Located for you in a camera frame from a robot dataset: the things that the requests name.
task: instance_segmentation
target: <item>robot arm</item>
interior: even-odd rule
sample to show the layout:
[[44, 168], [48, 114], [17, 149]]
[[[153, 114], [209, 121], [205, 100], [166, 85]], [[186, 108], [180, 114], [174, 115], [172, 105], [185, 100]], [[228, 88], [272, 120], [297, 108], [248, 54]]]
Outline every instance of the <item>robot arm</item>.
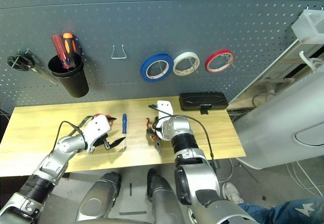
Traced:
[[238, 205], [220, 198], [216, 174], [198, 148], [188, 120], [161, 112], [173, 115], [168, 101], [157, 101], [156, 108], [160, 110], [156, 133], [161, 139], [171, 141], [176, 157], [177, 197], [180, 203], [189, 206], [197, 223], [256, 224]]
[[92, 153], [97, 139], [110, 130], [107, 117], [98, 115], [87, 124], [82, 134], [58, 140], [19, 192], [14, 193], [2, 208], [0, 223], [34, 223], [44, 209], [46, 198], [66, 171], [68, 161], [83, 150]]

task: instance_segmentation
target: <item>tape roll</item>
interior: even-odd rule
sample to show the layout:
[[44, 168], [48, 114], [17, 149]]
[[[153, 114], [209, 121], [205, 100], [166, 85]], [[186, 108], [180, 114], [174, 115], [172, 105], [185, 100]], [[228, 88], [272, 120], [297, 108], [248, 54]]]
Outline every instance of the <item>tape roll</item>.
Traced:
[[[191, 63], [191, 67], [184, 69], [184, 70], [178, 70], [176, 69], [177, 65], [179, 63], [181, 63], [183, 60], [188, 59]], [[197, 56], [197, 54], [193, 53], [193, 52], [185, 52], [180, 54], [178, 57], [176, 57], [174, 59], [174, 65], [173, 65], [173, 73], [175, 73], [178, 76], [187, 76], [188, 74], [191, 74], [192, 72], [194, 72], [195, 70], [197, 70], [200, 61], [199, 58]]]
[[[160, 65], [161, 65], [161, 63], [164, 63], [164, 64], [166, 64], [166, 66], [164, 69], [162, 69], [162, 67], [160, 66], [161, 73], [159, 73], [155, 76], [149, 75], [148, 70], [150, 69], [150, 67], [152, 67], [156, 63], [159, 63]], [[160, 80], [163, 80], [164, 78], [166, 78], [171, 73], [172, 68], [173, 68], [173, 60], [169, 54], [166, 54], [166, 53], [155, 54], [155, 55], [149, 57], [142, 64], [141, 76], [145, 81], [148, 81], [148, 82], [160, 81]]]
[[[219, 68], [215, 68], [215, 69], [210, 68], [209, 66], [210, 66], [211, 62], [220, 56], [227, 56], [228, 57], [227, 63], [225, 63], [223, 66], [221, 66]], [[220, 72], [223, 72], [224, 70], [228, 69], [230, 67], [230, 65], [233, 63], [233, 61], [234, 61], [234, 54], [231, 51], [224, 49], [224, 50], [220, 50], [220, 51], [212, 54], [207, 59], [207, 61], [205, 63], [205, 68], [209, 73], [220, 73]]]

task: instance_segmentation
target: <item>black cup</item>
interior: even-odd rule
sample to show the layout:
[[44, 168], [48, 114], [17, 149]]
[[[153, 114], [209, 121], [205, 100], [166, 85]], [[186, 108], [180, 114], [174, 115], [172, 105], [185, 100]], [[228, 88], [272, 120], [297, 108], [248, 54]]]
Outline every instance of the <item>black cup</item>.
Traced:
[[83, 61], [79, 55], [75, 56], [75, 69], [66, 71], [58, 56], [53, 57], [49, 62], [49, 69], [55, 75], [65, 89], [73, 97], [85, 96], [89, 91], [88, 82], [83, 70]]

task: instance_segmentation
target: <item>white machine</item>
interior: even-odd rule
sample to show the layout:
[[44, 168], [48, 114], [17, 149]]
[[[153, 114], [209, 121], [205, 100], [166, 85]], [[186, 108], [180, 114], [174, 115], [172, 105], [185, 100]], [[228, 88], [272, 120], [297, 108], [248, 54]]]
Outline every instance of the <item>white machine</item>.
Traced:
[[324, 155], [324, 66], [234, 122], [255, 169]]

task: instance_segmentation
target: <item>blue tape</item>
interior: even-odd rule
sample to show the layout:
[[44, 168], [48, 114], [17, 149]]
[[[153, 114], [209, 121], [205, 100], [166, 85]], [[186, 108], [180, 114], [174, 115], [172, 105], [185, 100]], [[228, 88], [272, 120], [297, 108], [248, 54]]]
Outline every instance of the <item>blue tape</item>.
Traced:
[[[169, 66], [168, 70], [163, 75], [159, 74], [157, 76], [149, 77], [148, 74], [147, 74], [148, 68], [157, 61], [163, 61], [163, 62], [167, 63], [168, 66]], [[171, 56], [169, 54], [166, 54], [166, 53], [155, 54], [155, 55], [149, 57], [142, 64], [141, 76], [143, 77], [143, 79], [145, 81], [156, 82], [156, 81], [163, 80], [165, 77], [167, 77], [171, 73], [172, 69], [173, 69], [173, 59], [171, 58]]]

